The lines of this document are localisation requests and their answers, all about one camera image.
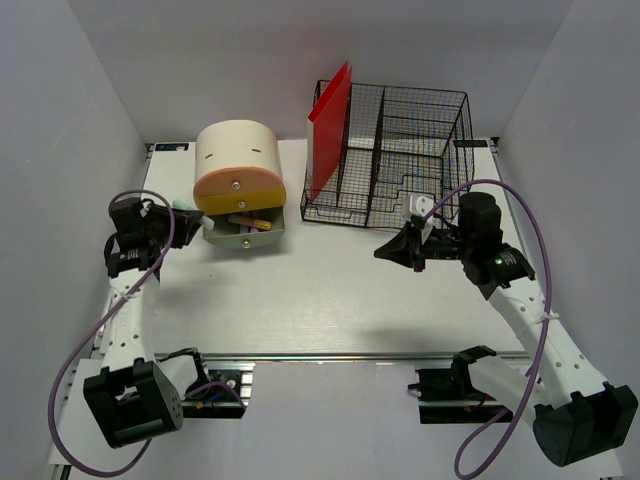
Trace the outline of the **green highlighter pen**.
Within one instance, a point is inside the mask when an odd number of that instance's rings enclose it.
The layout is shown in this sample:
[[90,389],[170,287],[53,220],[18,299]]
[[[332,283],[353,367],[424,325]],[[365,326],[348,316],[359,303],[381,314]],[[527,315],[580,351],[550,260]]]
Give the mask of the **green highlighter pen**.
[[172,208],[182,219],[193,224],[197,223],[204,230],[213,230],[215,227],[215,221],[212,218],[206,216],[201,210],[193,208],[185,201],[174,199],[172,201]]

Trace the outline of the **pink highlighter pen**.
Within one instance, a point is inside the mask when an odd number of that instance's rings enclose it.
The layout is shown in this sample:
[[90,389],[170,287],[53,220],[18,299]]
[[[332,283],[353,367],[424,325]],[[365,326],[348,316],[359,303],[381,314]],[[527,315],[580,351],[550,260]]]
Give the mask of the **pink highlighter pen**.
[[259,232],[259,221],[257,219],[243,215],[230,215],[228,220],[231,224],[239,227],[241,234]]

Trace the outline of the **round white drawer cabinet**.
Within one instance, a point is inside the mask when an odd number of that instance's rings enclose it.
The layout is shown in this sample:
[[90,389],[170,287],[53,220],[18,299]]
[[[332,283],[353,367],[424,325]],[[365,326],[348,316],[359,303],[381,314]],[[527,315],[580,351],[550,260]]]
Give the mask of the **round white drawer cabinet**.
[[[206,127],[195,144],[193,200],[215,221],[203,239],[224,249],[270,246],[286,230],[287,200],[275,134],[253,120],[226,120]],[[272,223],[269,231],[241,234],[230,215]]]

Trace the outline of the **orange highlighter pen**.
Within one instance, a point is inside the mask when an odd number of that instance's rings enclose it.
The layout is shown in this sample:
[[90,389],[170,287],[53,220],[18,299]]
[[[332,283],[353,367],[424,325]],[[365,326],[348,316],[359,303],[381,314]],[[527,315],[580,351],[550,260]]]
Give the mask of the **orange highlighter pen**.
[[266,220],[251,219],[249,227],[256,230],[269,231],[272,228],[272,223]]

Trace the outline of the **red folder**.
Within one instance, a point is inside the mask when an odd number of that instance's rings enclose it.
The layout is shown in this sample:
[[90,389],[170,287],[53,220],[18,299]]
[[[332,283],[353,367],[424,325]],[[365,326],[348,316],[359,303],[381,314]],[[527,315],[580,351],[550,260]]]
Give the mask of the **red folder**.
[[314,202],[339,166],[351,93],[352,67],[345,62],[307,117],[307,198]]

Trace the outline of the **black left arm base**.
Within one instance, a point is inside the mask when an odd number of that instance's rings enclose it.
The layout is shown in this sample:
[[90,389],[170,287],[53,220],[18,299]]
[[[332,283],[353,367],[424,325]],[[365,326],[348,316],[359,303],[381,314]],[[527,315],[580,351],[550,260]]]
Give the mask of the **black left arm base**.
[[187,419],[236,419],[244,416],[253,383],[253,365],[184,348],[156,358],[163,373],[183,393]]

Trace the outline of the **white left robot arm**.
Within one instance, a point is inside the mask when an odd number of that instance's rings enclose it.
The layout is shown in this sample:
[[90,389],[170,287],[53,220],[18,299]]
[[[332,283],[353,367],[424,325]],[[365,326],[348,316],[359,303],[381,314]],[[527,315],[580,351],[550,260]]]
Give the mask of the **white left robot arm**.
[[107,444],[120,448],[180,430],[183,399],[210,390],[200,352],[191,347],[157,357],[152,326],[162,252],[189,245],[213,223],[199,210],[168,210],[150,199],[118,200],[108,213],[115,231],[104,258],[116,312],[105,326],[100,370],[85,379],[83,396]]

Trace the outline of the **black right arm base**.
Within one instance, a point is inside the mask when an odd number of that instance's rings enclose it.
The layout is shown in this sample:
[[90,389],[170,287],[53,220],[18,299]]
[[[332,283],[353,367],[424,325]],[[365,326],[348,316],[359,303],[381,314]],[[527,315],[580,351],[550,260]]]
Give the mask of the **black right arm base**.
[[483,424],[503,405],[471,385],[468,367],[496,352],[484,345],[456,353],[448,367],[422,368],[407,386],[418,399],[421,424]]

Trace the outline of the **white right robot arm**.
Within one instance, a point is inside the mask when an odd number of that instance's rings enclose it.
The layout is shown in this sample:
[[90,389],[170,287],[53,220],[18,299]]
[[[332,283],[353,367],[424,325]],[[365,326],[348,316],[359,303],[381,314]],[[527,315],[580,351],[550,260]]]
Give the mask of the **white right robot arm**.
[[471,192],[459,200],[458,222],[433,226],[433,201],[409,195],[401,231],[378,248],[378,259],[421,272],[429,259],[458,260],[467,279],[502,316],[531,357],[516,371],[486,346],[454,355],[451,384],[461,397],[499,401],[533,431],[542,453],[562,467],[622,446],[639,402],[628,386],[613,386],[574,343],[517,248],[503,240],[495,198]]

